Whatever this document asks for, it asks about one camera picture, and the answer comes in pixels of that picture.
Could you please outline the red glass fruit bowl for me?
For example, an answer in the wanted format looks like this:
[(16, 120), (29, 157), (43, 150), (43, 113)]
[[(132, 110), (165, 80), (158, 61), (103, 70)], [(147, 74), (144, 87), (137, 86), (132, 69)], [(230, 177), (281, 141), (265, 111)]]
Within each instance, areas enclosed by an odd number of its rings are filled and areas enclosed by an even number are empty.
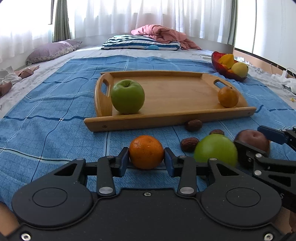
[(219, 58), (221, 58), (223, 55), (225, 55), (225, 54), (217, 52), (217, 51), (212, 53), (211, 60), (212, 60), (212, 64), (213, 64), (215, 70), (219, 74), (223, 75), (224, 77), (226, 77), (228, 79), (234, 79), (239, 82), (242, 82), (243, 80), (245, 80), (247, 77), (240, 78), (238, 75), (234, 74), (231, 69), (226, 70), (226, 69), (224, 69), (224, 67), (221, 64), (218, 63)]

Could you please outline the purple pillow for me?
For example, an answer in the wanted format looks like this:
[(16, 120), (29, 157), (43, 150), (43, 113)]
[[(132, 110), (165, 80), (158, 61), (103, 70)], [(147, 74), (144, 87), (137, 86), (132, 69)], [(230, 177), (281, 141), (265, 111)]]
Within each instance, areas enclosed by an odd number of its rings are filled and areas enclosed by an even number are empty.
[(54, 60), (58, 57), (74, 52), (81, 44), (82, 41), (65, 40), (39, 46), (34, 49), (31, 54), (29, 54), (26, 59), (26, 65), (30, 66), (35, 63)]

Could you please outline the white sheer curtain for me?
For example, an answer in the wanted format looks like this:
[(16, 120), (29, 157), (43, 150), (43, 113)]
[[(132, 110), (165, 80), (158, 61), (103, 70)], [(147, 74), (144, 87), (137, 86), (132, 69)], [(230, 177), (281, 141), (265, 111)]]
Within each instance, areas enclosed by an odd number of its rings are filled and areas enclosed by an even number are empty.
[[(1, 1), (1, 61), (53, 41), (57, 1)], [(233, 45), (237, 1), (67, 1), (71, 38), (161, 25)]]

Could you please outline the green drape curtain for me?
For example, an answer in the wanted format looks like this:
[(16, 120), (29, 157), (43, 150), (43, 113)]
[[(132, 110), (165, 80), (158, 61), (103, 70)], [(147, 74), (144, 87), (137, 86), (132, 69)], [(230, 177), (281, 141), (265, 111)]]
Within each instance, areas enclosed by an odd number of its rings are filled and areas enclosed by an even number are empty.
[(68, 8), (66, 0), (57, 0), (55, 8), (55, 21), (54, 21), (54, 32), (53, 42), (59, 42), (68, 40), (71, 38)]

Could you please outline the small orange on tray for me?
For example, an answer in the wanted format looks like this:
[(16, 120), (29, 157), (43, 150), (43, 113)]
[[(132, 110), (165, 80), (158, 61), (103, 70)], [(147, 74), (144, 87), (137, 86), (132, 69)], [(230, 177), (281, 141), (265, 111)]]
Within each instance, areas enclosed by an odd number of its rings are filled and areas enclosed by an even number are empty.
[(239, 101), (238, 92), (232, 87), (223, 87), (218, 92), (218, 101), (226, 108), (233, 108)]

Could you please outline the yellow pear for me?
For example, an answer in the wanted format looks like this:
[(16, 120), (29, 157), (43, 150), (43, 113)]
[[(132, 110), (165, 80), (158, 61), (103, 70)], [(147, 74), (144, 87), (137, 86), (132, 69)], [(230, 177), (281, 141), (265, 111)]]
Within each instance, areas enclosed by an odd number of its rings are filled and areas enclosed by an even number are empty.
[(245, 78), (248, 74), (248, 66), (242, 62), (236, 62), (232, 65), (231, 70), (240, 78)]

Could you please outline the striped blue white pillow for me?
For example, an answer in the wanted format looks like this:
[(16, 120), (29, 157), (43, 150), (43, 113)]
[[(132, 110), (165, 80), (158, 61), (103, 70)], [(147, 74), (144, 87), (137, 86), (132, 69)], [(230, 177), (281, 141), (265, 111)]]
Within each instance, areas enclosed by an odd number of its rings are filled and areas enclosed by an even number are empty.
[(139, 35), (115, 35), (102, 44), (102, 49), (143, 49), (177, 51), (181, 48), (179, 42), (161, 43), (150, 37)]

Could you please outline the large green apple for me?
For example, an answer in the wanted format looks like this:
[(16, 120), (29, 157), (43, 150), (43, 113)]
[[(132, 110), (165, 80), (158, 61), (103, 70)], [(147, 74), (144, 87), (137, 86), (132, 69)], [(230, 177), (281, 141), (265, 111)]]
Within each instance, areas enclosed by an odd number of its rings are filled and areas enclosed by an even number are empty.
[(134, 80), (121, 80), (112, 87), (111, 101), (119, 113), (136, 114), (144, 105), (144, 89)]

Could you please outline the small clothes pile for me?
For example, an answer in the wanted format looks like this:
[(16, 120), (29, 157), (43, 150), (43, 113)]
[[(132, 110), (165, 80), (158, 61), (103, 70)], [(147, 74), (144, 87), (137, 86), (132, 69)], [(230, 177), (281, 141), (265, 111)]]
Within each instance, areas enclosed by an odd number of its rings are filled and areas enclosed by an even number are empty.
[(10, 89), (13, 87), (13, 85), (20, 82), (22, 79), (25, 79), (33, 75), (34, 71), (38, 69), (39, 69), (39, 66), (26, 68), (20, 71), (14, 71), (12, 66), (8, 66), (7, 68), (1, 69), (1, 72), (0, 72), (1, 97), (6, 95), (10, 91)]

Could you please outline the orange mandarin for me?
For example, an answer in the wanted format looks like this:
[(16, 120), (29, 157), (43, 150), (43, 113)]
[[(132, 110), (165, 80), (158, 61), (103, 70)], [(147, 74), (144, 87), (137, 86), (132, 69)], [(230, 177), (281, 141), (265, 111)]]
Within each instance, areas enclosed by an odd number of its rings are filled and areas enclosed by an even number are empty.
[(144, 170), (156, 168), (164, 158), (162, 144), (154, 137), (143, 135), (136, 137), (129, 146), (132, 164)]

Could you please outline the yellow starfruit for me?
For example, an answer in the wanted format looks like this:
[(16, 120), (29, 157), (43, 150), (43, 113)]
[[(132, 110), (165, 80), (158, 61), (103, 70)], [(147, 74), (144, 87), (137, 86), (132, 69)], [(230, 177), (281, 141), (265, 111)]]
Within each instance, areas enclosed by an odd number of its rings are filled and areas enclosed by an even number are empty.
[(233, 54), (225, 54), (218, 60), (219, 64), (225, 64), (231, 69), (231, 67), (234, 65), (235, 60), (234, 60), (234, 55)]

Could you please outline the dark red apple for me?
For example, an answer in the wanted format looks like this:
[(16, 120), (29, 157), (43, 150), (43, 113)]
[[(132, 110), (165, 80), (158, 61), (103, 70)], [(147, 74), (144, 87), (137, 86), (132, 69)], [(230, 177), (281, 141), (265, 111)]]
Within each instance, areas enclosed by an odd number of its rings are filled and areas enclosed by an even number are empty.
[(244, 142), (267, 153), (270, 151), (269, 140), (259, 131), (250, 129), (243, 130), (236, 135), (234, 140)]

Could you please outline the dried red date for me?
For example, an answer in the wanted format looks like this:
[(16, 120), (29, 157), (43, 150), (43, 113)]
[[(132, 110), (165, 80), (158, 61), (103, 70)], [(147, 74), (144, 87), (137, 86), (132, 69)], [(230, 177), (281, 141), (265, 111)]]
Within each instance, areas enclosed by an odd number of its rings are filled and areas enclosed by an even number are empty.
[(198, 138), (190, 137), (181, 140), (180, 146), (183, 152), (193, 153), (198, 143)]
[(185, 129), (188, 132), (195, 132), (195, 131), (200, 130), (202, 128), (202, 126), (203, 126), (202, 121), (198, 120), (198, 119), (195, 119), (195, 120), (188, 121), (185, 124)]
[(220, 129), (212, 130), (209, 134), (210, 135), (217, 134), (217, 135), (223, 135), (223, 136), (225, 135), (224, 131)]

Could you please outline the pink crumpled quilt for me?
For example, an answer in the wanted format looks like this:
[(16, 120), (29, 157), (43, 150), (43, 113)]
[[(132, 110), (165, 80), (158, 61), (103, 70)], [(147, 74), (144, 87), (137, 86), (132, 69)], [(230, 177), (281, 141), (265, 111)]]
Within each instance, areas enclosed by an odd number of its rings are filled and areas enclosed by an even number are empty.
[(201, 50), (201, 48), (190, 40), (185, 33), (161, 25), (144, 25), (132, 30), (131, 34), (147, 36), (160, 43), (179, 42), (181, 48), (184, 50)]

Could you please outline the white bed sheet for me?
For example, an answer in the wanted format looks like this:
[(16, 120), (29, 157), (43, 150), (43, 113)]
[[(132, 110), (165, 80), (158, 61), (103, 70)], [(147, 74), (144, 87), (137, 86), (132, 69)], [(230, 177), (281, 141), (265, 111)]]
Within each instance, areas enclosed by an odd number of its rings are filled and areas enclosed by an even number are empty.
[[(142, 49), (115, 49), (102, 50), (100, 46), (81, 48), (69, 54), (58, 57), (54, 60), (38, 63), (39, 69), (30, 77), (16, 83), (11, 90), (1, 98), (1, 118), (7, 114), (12, 107), (14, 107), (29, 91), (33, 90), (48, 77), (54, 74), (60, 67), (71, 59), (80, 58), (100, 58), (109, 56), (132, 56), (148, 57), (148, 58), (162, 58), (162, 59), (179, 59), (182, 62), (185, 60), (192, 60), (197, 63), (207, 63), (210, 69), (214, 69), (211, 63), (210, 50), (177, 50), (177, 51), (161, 51), (161, 50), (142, 50)], [(283, 85), (271, 78), (271, 74), (263, 71), (260, 68), (249, 66), (248, 77), (243, 82), (229, 80), (235, 87), (241, 87), (240, 92), (250, 97), (263, 102), (263, 89), (270, 90), (288, 107), (295, 110), (295, 94), (286, 89)]]

